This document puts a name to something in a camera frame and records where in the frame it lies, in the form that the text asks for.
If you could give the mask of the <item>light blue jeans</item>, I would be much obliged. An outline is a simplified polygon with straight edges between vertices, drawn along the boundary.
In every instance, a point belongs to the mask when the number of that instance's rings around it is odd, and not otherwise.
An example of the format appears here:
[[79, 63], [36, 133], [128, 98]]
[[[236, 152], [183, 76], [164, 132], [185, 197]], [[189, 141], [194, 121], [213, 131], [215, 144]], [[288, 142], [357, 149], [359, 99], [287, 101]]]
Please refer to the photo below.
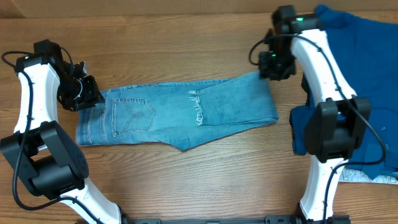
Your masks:
[[81, 146], [161, 142], [181, 151], [279, 120], [258, 72], [236, 78], [129, 85], [103, 90], [79, 112]]

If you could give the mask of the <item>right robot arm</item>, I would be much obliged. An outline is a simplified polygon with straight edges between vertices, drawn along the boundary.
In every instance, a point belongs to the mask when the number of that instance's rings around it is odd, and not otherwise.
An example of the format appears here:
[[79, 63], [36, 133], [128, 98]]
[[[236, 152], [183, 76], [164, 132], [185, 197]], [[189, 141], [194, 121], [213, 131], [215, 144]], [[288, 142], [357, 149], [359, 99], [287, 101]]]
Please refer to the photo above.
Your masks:
[[261, 41], [269, 50], [259, 53], [260, 76], [288, 79], [299, 62], [302, 86], [315, 109], [303, 132], [303, 143], [312, 157], [297, 213], [270, 216], [266, 221], [349, 223], [349, 217], [333, 214], [333, 200], [345, 163], [362, 143], [371, 104], [346, 82], [316, 14], [298, 15], [293, 6], [280, 6], [272, 14], [272, 23], [273, 29]]

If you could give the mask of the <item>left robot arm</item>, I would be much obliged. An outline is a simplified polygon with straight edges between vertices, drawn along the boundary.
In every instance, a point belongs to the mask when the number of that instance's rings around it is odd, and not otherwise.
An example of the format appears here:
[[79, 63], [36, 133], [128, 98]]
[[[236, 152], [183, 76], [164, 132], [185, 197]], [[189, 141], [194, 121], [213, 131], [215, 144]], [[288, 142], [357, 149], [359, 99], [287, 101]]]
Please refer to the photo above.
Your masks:
[[85, 62], [64, 60], [66, 49], [48, 39], [19, 51], [11, 67], [21, 83], [21, 108], [1, 153], [13, 168], [12, 194], [24, 210], [64, 203], [87, 223], [131, 223], [89, 178], [85, 156], [58, 123], [57, 105], [78, 111], [104, 103]]

